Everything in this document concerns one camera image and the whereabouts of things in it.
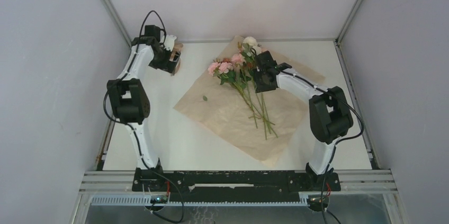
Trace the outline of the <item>tan ribbon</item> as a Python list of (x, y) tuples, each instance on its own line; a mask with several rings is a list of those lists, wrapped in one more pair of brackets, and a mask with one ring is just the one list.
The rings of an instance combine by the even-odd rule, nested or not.
[(174, 70), (172, 71), (171, 75), (174, 76), (180, 69), (181, 66), (181, 54), (183, 49), (183, 44), (179, 42), (175, 42), (172, 55), (170, 57), (171, 61), (175, 63)]

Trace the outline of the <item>pink rose stem bunch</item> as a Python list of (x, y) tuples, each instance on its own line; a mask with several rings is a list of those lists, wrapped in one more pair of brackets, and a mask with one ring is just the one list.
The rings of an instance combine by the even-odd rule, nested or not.
[(232, 83), (235, 82), (235, 72), (234, 72), (233, 63), (231, 62), (231, 58), (214, 60), (208, 66), (207, 72), (209, 75), (218, 78), (220, 81), (220, 85), (228, 84), (229, 86), (231, 86), (233, 88)]

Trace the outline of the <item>beige wrapping paper sheet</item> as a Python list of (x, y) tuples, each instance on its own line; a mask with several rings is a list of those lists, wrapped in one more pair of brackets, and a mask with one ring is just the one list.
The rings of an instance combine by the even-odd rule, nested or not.
[(252, 37), (235, 36), (181, 97), (175, 110), (268, 167), (307, 116), (308, 100), (277, 89), (255, 92)]

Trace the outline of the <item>white rose stem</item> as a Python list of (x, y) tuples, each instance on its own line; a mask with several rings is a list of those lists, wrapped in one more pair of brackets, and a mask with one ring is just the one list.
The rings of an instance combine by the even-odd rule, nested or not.
[(257, 42), (257, 40), (253, 37), (245, 37), (243, 39), (243, 42), (241, 44), (244, 53), (252, 53), (252, 50), (254, 49), (255, 54), (260, 54), (262, 52), (262, 48)]

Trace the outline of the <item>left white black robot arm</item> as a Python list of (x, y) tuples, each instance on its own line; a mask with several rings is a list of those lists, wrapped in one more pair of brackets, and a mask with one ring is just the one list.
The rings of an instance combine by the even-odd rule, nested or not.
[(141, 80), (148, 67), (176, 74), (183, 47), (176, 39), (156, 25), (143, 26), (131, 43), (130, 57), (122, 73), (106, 84), (105, 98), (112, 109), (109, 118), (126, 127), (136, 151), (137, 167), (150, 170), (145, 184), (154, 191), (164, 187), (166, 177), (150, 138), (147, 119), (151, 105)]

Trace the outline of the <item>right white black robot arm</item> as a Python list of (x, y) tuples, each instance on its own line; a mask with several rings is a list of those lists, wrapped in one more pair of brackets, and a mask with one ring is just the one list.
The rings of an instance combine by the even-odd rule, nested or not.
[(269, 51), (255, 56), (253, 70), (256, 92), (285, 90), (307, 101), (310, 129), (316, 139), (311, 159), (306, 164), (306, 183), (312, 190), (320, 190), (327, 183), (326, 174), (338, 142), (354, 125), (352, 108), (344, 91), (335, 86), (325, 88), (297, 72), (287, 63), (277, 63)]

